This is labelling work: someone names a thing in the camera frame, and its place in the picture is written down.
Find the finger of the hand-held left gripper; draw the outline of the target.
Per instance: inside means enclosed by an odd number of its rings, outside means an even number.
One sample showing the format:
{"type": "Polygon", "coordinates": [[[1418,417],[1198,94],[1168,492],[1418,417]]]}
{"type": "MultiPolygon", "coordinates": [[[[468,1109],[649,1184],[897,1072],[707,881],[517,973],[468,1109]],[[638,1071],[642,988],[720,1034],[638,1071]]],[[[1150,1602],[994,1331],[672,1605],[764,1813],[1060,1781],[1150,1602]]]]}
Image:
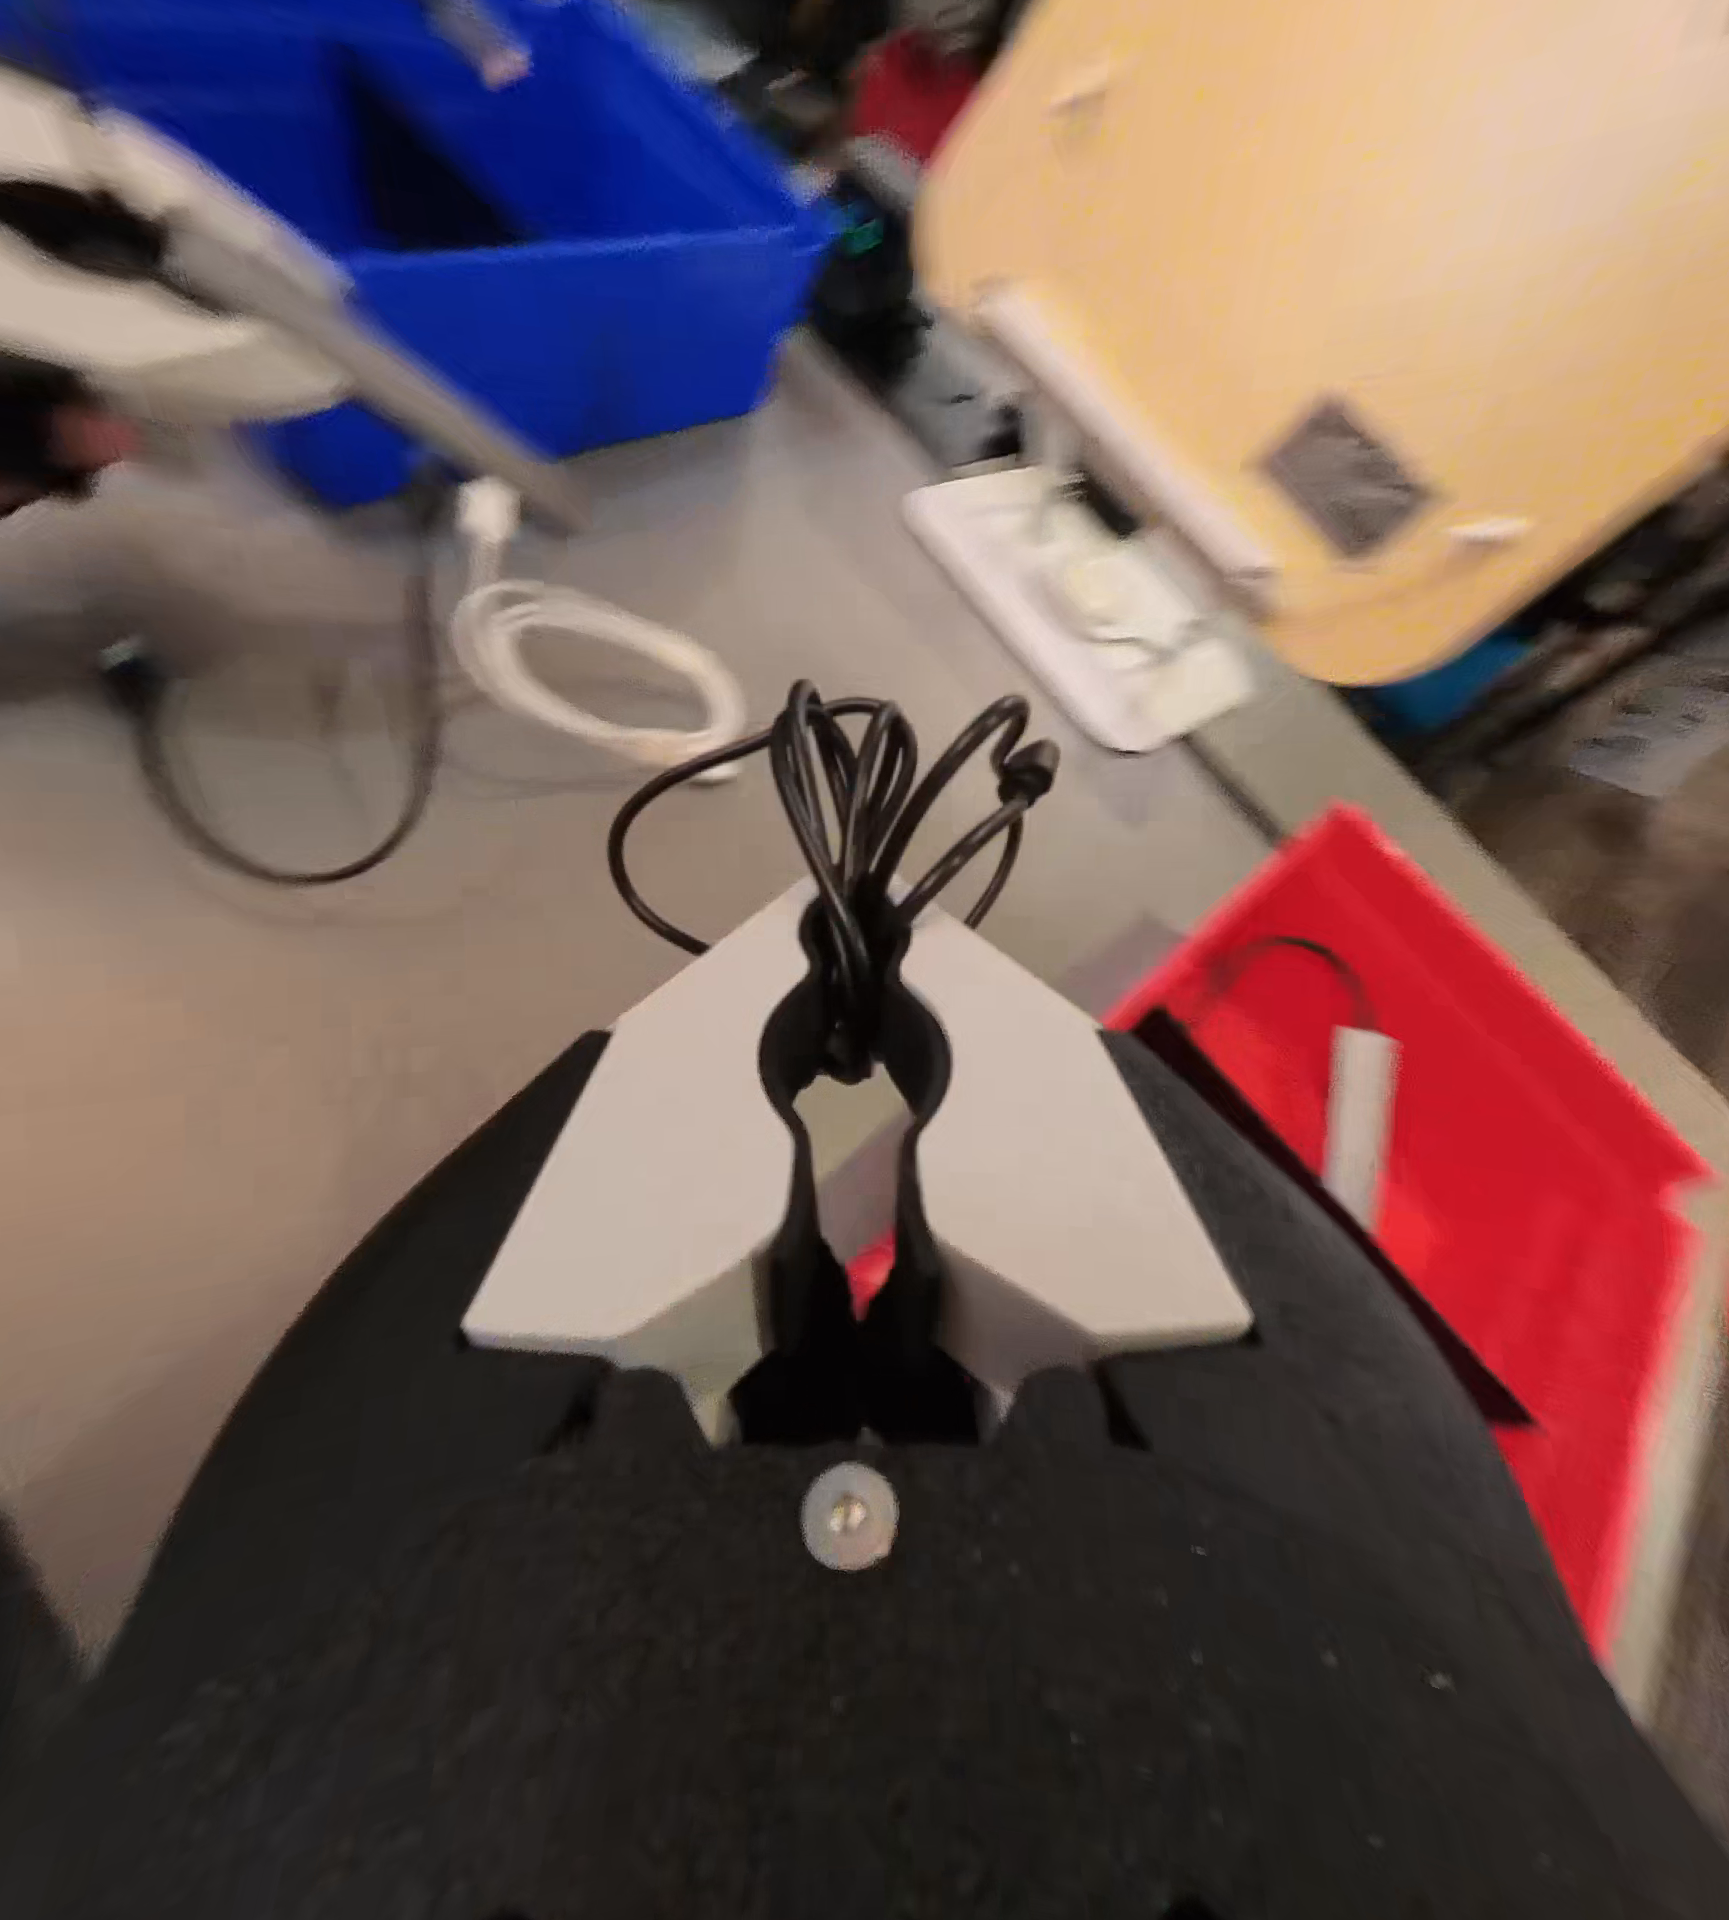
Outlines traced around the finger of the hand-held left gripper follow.
{"type": "Polygon", "coordinates": [[[318,417],[354,393],[322,354],[258,318],[67,266],[0,229],[0,383],[75,383],[160,425],[318,417]]]}
{"type": "Polygon", "coordinates": [[[0,61],[0,233],[68,270],[179,277],[190,246],[265,256],[265,214],[146,128],[0,61]]]}

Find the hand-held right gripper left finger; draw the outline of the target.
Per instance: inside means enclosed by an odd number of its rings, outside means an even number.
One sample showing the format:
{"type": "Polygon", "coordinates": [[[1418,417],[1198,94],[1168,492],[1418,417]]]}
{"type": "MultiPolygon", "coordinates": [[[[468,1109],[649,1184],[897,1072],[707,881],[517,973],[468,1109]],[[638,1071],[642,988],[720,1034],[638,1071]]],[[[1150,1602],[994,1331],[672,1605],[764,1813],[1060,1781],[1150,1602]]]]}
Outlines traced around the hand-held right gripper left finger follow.
{"type": "Polygon", "coordinates": [[[796,882],[612,1022],[463,1316],[473,1348],[656,1371],[690,1401],[756,1364],[795,1165],[759,1043],[806,973],[809,900],[796,882]]]}

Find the silver adapter with cable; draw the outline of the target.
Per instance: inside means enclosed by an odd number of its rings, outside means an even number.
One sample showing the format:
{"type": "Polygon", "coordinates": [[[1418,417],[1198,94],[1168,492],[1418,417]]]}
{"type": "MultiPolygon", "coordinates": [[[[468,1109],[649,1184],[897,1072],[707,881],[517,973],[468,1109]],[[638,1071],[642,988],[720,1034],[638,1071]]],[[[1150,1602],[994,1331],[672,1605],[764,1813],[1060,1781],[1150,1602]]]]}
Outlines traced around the silver adapter with cable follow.
{"type": "Polygon", "coordinates": [[[1217,957],[1207,1003],[1232,996],[1234,988],[1274,954],[1317,963],[1347,996],[1347,1019],[1330,1036],[1319,1172],[1327,1197],[1356,1228],[1376,1237],[1394,1136],[1401,1045],[1384,1030],[1360,973],[1330,946],[1303,934],[1270,932],[1217,957]]]}

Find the wooden book stand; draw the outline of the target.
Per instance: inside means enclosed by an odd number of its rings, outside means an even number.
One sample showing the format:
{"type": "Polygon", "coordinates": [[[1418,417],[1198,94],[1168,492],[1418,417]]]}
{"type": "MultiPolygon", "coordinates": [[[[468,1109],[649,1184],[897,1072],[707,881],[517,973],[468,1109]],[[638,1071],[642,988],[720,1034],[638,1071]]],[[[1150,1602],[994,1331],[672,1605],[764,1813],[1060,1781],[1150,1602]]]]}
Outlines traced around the wooden book stand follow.
{"type": "Polygon", "coordinates": [[[915,240],[1286,667],[1402,683],[1729,450],[1729,4],[1032,4],[915,240]]]}

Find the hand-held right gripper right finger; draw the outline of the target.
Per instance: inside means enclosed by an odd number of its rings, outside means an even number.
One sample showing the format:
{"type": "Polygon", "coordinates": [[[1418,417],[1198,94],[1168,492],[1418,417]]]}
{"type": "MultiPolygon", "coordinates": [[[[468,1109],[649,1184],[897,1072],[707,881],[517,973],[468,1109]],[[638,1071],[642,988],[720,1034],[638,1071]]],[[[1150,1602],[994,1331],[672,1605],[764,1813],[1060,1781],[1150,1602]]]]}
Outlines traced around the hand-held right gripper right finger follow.
{"type": "Polygon", "coordinates": [[[1096,1021],[941,908],[901,981],[950,1063],[916,1136],[945,1351],[1008,1401],[1044,1371],[1246,1336],[1253,1308],[1096,1021]]]}

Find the red plastic bin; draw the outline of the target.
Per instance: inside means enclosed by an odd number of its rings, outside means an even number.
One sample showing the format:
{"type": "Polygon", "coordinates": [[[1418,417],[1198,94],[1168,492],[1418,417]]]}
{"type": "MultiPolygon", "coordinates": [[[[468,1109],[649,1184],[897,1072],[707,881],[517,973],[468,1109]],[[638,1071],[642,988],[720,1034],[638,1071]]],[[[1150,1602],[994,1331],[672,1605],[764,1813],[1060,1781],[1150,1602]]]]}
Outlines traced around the red plastic bin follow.
{"type": "Polygon", "coordinates": [[[1189,931],[1122,941],[1317,1172],[1333,1032],[1399,1049],[1376,1244],[1520,1407],[1496,1424],[1599,1662],[1664,1718],[1729,1308],[1729,1103],[1453,822],[1334,803],[1189,931]]]}

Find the blue plastic bin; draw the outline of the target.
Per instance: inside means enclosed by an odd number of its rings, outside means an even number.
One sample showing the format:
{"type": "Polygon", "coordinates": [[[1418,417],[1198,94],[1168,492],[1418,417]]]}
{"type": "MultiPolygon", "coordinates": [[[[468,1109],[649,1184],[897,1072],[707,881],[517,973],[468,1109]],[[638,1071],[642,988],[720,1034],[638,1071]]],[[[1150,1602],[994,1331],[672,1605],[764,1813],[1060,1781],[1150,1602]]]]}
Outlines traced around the blue plastic bin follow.
{"type": "Polygon", "coordinates": [[[348,315],[564,460],[748,414],[831,221],[617,4],[0,4],[0,55],[301,235],[348,315]]]}

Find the grey desk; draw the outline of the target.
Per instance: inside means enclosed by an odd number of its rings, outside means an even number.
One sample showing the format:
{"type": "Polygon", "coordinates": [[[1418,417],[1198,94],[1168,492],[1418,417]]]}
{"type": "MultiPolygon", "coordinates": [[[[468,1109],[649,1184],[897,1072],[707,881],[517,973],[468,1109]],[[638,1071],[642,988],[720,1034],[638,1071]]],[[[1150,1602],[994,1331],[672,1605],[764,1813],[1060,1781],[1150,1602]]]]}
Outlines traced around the grey desk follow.
{"type": "MultiPolygon", "coordinates": [[[[1690,1308],[1646,1434],[1613,1668],[1664,1728],[1729,1278],[1729,1103],[1387,756],[1328,688],[1241,638],[1255,698],[1186,749],[1070,733],[920,553],[933,466],[817,341],[751,417],[572,464],[588,532],[527,570],[702,641],[753,711],[798,676],[885,693],[934,749],[1006,687],[1065,749],[989,937],[1102,1012],[1260,865],[1273,828],[1369,815],[1712,1169],[1690,1308]]],[[[679,957],[612,896],[632,784],[470,706],[421,833],[374,875],[214,873],[140,797],[87,684],[144,627],[216,667],[181,734],[229,835],[278,865],[362,850],[396,803],[380,737],[398,545],[321,539],[224,444],[0,520],[0,1509],[95,1660],[257,1364],[396,1199],[679,957]]]]}

